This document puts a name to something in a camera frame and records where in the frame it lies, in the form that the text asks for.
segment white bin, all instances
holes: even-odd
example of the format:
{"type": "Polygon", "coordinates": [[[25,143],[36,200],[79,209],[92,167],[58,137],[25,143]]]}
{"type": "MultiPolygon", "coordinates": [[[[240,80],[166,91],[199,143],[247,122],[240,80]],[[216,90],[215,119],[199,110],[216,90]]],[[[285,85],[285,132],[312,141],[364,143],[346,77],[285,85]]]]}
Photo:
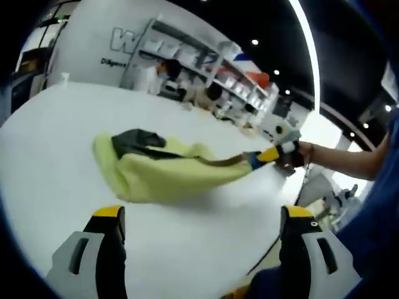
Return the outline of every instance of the white bin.
{"type": "Polygon", "coordinates": [[[227,72],[218,73],[217,78],[226,86],[226,88],[231,88],[236,83],[236,79],[230,76],[227,72]]]}
{"type": "Polygon", "coordinates": [[[248,103],[251,105],[254,105],[255,102],[259,99],[259,97],[257,95],[253,95],[249,100],[248,103]]]}
{"type": "Polygon", "coordinates": [[[234,90],[236,93],[238,93],[238,94],[240,94],[241,92],[243,92],[243,89],[244,89],[244,85],[241,84],[241,83],[239,83],[239,82],[237,82],[237,83],[235,84],[234,88],[233,88],[233,90],[234,90]]]}
{"type": "Polygon", "coordinates": [[[160,49],[160,54],[170,59],[176,55],[179,48],[180,48],[179,44],[176,44],[174,42],[164,41],[160,49]]]}
{"type": "Polygon", "coordinates": [[[182,64],[185,65],[194,65],[197,59],[197,51],[196,49],[182,45],[177,52],[176,59],[179,60],[182,64]]]}
{"type": "Polygon", "coordinates": [[[251,93],[250,89],[244,86],[244,87],[243,87],[243,90],[242,90],[242,92],[241,92],[241,95],[242,95],[244,98],[247,98],[247,97],[249,96],[250,93],[251,93]]]}

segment white wall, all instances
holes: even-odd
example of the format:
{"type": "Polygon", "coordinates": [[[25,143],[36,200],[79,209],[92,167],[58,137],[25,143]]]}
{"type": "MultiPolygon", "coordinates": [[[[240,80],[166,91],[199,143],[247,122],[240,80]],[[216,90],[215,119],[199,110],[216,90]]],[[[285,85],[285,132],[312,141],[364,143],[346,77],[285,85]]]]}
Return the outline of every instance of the white wall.
{"type": "Polygon", "coordinates": [[[307,116],[300,133],[303,141],[335,148],[342,131],[324,116],[312,111],[307,116]]]}
{"type": "Polygon", "coordinates": [[[335,148],[341,151],[362,151],[362,149],[356,143],[346,138],[343,134],[339,138],[335,148]]]}
{"type": "Polygon", "coordinates": [[[165,0],[83,0],[57,43],[57,59],[49,83],[61,72],[70,80],[119,86],[122,67],[101,64],[102,58],[127,64],[130,55],[110,50],[114,28],[131,31],[137,42],[151,18],[163,19],[185,32],[216,45],[227,38],[194,14],[165,0]]]}
{"type": "Polygon", "coordinates": [[[309,113],[310,113],[310,111],[308,109],[306,109],[305,107],[303,107],[297,103],[294,103],[294,102],[291,104],[290,115],[295,117],[296,120],[298,121],[298,124],[297,124],[298,128],[302,128],[309,113]]]}

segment white table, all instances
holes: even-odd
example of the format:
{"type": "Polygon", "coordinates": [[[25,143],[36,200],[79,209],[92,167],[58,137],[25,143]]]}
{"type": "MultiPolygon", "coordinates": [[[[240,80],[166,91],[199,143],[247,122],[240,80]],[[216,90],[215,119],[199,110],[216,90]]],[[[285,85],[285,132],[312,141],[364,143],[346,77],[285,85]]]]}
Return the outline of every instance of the white table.
{"type": "Polygon", "coordinates": [[[130,298],[218,298],[271,246],[280,207],[293,203],[303,173],[285,183],[266,166],[178,204],[128,204],[103,180],[92,141],[97,133],[131,128],[205,143],[217,158],[269,146],[164,98],[84,83],[53,86],[0,129],[1,191],[17,243],[44,277],[53,252],[94,211],[122,204],[130,298]]]}

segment yellow towel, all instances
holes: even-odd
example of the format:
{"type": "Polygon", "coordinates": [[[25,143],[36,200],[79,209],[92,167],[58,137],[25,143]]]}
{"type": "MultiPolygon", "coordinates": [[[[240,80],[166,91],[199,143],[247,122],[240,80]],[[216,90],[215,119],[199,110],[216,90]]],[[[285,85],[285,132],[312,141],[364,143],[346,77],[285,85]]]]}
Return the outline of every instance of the yellow towel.
{"type": "Polygon", "coordinates": [[[191,159],[154,160],[125,154],[118,160],[111,137],[101,134],[95,138],[94,156],[108,185],[118,198],[128,202],[171,202],[234,181],[252,171],[244,159],[212,161],[213,155],[205,145],[197,143],[187,147],[174,138],[166,140],[165,148],[152,148],[191,159]]]}
{"type": "Polygon", "coordinates": [[[252,128],[239,128],[239,131],[248,138],[256,138],[256,132],[252,128]]]}

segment black ceiling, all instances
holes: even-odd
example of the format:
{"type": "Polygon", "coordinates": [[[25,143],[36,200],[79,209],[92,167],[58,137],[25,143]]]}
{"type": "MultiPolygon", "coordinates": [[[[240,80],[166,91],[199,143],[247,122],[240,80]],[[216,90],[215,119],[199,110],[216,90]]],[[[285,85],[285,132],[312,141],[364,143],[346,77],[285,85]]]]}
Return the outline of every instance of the black ceiling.
{"type": "MultiPolygon", "coordinates": [[[[247,0],[239,6],[227,0],[170,2],[196,14],[239,44],[280,89],[296,87],[313,95],[309,51],[288,0],[247,0]],[[259,45],[253,46],[252,39],[258,39],[259,45]],[[280,76],[274,77],[275,69],[280,70],[280,76]]],[[[315,41],[322,101],[356,123],[382,89],[387,61],[382,39],[347,1],[300,3],[315,41]]]]}

